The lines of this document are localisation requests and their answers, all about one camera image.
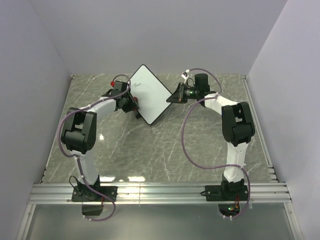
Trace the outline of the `red bone-shaped eraser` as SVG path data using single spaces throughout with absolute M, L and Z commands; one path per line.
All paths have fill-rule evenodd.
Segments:
M 134 97 L 133 100 L 134 100 L 134 108 L 133 108 L 133 110 L 134 110 L 134 111 L 137 111 L 137 110 L 139 109 L 139 101 L 138 101 L 138 98 L 137 98 L 137 97 Z

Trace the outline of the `small white whiteboard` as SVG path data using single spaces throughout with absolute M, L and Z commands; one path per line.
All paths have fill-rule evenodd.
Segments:
M 144 64 L 133 73 L 130 81 L 130 92 L 138 100 L 137 112 L 152 125 L 171 105 L 167 99 L 172 93 Z

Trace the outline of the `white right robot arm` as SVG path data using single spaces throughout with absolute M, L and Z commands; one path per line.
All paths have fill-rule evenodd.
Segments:
M 182 73 L 174 93 L 167 98 L 168 103 L 185 104 L 188 100 L 197 100 L 191 107 L 200 104 L 221 116 L 222 135 L 227 142 L 226 164 L 220 184 L 220 193 L 226 200 L 232 200 L 238 192 L 249 189 L 245 185 L 244 165 L 247 148 L 255 135 L 255 126 L 250 106 L 247 102 L 236 102 L 211 90 L 209 73 L 198 73 L 190 78 L 189 71 Z

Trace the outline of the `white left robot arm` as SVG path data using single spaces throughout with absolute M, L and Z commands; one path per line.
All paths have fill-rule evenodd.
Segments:
M 83 195 L 89 201 L 96 201 L 101 196 L 100 177 L 93 157 L 98 120 L 118 110 L 127 113 L 139 108 L 129 81 L 115 80 L 111 86 L 112 89 L 97 101 L 85 107 L 69 108 L 58 127 L 59 148 L 63 155 L 75 159 L 78 182 L 86 185 Z

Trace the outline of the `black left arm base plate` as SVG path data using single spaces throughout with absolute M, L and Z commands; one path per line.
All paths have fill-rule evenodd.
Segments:
M 118 187 L 117 186 L 101 186 L 97 189 L 101 194 L 109 197 L 112 201 L 116 201 Z M 76 186 L 73 190 L 71 201 L 72 202 L 110 202 L 107 198 L 93 192 L 86 185 Z

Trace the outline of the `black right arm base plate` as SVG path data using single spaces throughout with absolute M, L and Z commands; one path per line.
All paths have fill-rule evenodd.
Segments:
M 225 185 L 206 185 L 200 195 L 207 202 L 247 201 L 249 190 L 246 185 L 235 189 Z

